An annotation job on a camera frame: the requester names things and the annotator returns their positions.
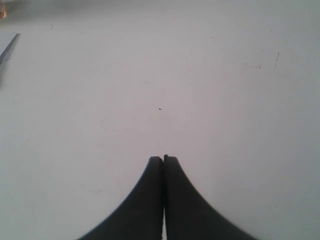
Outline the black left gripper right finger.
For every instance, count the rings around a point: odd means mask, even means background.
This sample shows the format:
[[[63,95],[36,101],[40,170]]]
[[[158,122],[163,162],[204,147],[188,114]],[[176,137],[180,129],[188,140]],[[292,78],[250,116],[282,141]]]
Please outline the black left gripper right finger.
[[[165,227],[168,240],[253,240],[199,194],[178,159],[163,159]]]

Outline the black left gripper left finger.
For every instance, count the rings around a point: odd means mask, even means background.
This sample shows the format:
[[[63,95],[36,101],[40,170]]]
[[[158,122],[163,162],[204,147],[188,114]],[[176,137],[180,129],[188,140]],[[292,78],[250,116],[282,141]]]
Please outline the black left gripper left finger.
[[[161,240],[164,220],[163,160],[148,160],[126,199],[81,240]]]

